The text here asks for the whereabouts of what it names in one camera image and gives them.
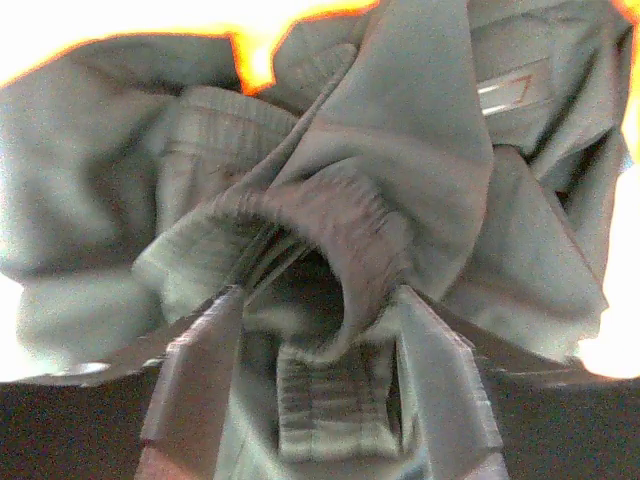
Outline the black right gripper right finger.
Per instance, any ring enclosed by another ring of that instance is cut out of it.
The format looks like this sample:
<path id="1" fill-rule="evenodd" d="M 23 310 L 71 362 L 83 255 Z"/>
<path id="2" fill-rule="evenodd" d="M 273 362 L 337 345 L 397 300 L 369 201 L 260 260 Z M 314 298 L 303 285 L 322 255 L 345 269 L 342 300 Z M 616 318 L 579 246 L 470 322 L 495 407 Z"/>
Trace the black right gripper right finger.
<path id="1" fill-rule="evenodd" d="M 636 479 L 639 382 L 547 362 L 397 290 L 427 479 Z"/>

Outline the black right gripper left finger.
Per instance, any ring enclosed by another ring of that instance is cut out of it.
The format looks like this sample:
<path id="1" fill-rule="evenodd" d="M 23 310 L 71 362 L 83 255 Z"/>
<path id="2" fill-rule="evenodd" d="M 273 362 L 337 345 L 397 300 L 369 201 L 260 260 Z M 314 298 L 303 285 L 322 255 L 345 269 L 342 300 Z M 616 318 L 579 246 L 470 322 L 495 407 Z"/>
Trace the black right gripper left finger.
<path id="1" fill-rule="evenodd" d="M 110 356 L 14 385 L 17 479 L 211 479 L 243 291 Z"/>

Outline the dark navy shorts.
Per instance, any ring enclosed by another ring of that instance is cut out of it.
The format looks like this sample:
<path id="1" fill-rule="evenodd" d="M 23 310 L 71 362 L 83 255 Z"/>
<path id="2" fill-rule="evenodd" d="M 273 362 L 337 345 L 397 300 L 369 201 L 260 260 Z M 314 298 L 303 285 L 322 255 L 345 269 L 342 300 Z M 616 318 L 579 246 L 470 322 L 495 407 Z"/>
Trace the dark navy shorts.
<path id="1" fill-rule="evenodd" d="M 606 305 L 623 29 L 606 1 L 392 1 L 278 181 L 374 179 L 416 289 L 563 361 Z"/>

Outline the black shorts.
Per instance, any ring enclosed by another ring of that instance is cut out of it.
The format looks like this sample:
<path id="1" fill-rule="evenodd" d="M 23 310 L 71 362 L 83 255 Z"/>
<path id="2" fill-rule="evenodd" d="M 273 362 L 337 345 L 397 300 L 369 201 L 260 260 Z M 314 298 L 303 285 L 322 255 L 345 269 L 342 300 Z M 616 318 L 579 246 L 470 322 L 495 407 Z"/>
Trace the black shorts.
<path id="1" fill-rule="evenodd" d="M 14 476 L 14 385 L 104 359 L 243 291 L 211 479 L 427 479 L 399 356 L 411 226 L 348 170 L 279 182 L 363 39 L 293 37 L 277 83 L 231 89 L 228 42 L 84 47 L 1 92 L 1 268 L 23 283 L 35 373 L 1 388 Z"/>

